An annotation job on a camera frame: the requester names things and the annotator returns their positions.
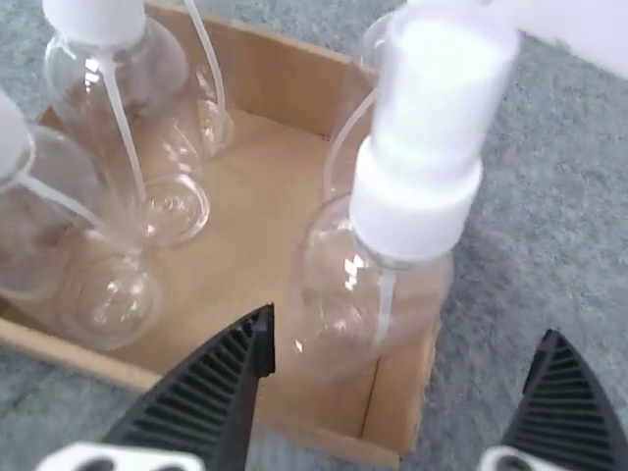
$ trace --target white bottle cap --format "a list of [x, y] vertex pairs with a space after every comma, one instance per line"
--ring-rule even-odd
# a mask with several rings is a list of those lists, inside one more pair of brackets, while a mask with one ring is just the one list
[[516, 29], [475, 3], [417, 2], [393, 15], [349, 208], [372, 250], [420, 261], [457, 244], [518, 51]]
[[0, 90], [0, 179], [16, 170], [28, 142], [28, 128], [20, 108]]
[[43, 0], [43, 13], [63, 36], [93, 46], [133, 44], [146, 25], [142, 0]]

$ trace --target plastic bottle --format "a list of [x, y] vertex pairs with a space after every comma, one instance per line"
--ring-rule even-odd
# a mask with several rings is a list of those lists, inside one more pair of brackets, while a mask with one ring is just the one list
[[[430, 1], [439, 0], [406, 0], [406, 3]], [[353, 187], [355, 150], [371, 128], [386, 31], [393, 13], [394, 11], [387, 12], [376, 19], [366, 29], [351, 54], [323, 171], [324, 201], [349, 194]]]
[[322, 207], [298, 252], [289, 330], [299, 366], [349, 374], [438, 319], [518, 47], [514, 28], [473, 4], [393, 15], [353, 191]]
[[141, 0], [43, 0], [56, 29], [45, 75], [66, 131], [103, 159], [155, 243], [196, 235], [209, 218], [198, 182], [208, 155], [199, 84], [177, 39]]
[[1, 91], [0, 121], [0, 295], [92, 348], [137, 339], [163, 287], [95, 158]]

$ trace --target clear plastic tube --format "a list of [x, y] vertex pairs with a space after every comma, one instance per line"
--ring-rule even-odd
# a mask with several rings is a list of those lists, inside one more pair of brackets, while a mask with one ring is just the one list
[[125, 108], [122, 103], [122, 97], [120, 96], [120, 89], [118, 88], [118, 82], [116, 81], [116, 65], [113, 57], [100, 57], [100, 69], [105, 81], [105, 87], [107, 88], [107, 97], [111, 104], [111, 109], [114, 112], [116, 124], [118, 130], [122, 136], [122, 141], [127, 150], [127, 155], [131, 162], [131, 171], [133, 173], [133, 181], [135, 182], [135, 188], [137, 195], [141, 203], [146, 202], [146, 184], [141, 174], [141, 167], [139, 166], [139, 158], [137, 157], [137, 150], [133, 143], [131, 135], [131, 127], [129, 126], [129, 120], [125, 114]]
[[209, 38], [209, 34], [207, 33], [207, 28], [203, 23], [203, 19], [196, 7], [196, 2], [194, 0], [184, 0], [185, 7], [189, 12], [189, 15], [194, 23], [194, 28], [196, 29], [196, 33], [198, 34], [198, 38], [200, 39], [201, 44], [203, 45], [203, 50], [205, 51], [205, 56], [207, 57], [207, 62], [209, 63], [209, 68], [214, 76], [214, 83], [216, 84], [216, 100], [218, 101], [218, 128], [216, 135], [220, 141], [226, 138], [226, 127], [227, 127], [227, 99], [225, 95], [225, 83], [223, 81], [223, 73], [220, 69], [220, 65], [218, 64], [218, 58], [216, 57], [216, 51], [214, 50], [214, 46], [212, 45], [212, 41]]

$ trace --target cardboard tray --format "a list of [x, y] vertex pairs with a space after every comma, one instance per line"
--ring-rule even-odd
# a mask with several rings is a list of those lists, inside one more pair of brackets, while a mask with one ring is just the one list
[[[149, 14], [179, 38], [196, 66], [205, 64], [184, 10], [149, 7]], [[163, 320], [133, 345], [97, 353], [8, 307], [0, 318], [1, 343], [141, 393], [266, 302], [276, 303], [281, 341], [290, 260], [320, 204], [326, 137], [347, 58], [234, 22], [207, 17], [206, 24], [238, 108], [237, 136], [228, 155], [206, 169], [210, 225], [191, 242], [163, 251], [170, 274]], [[58, 127], [50, 110], [41, 122]], [[256, 417], [327, 454], [396, 467], [414, 448], [438, 329], [429, 325], [420, 338], [333, 385], [291, 378], [279, 353], [277, 374], [260, 386]]]

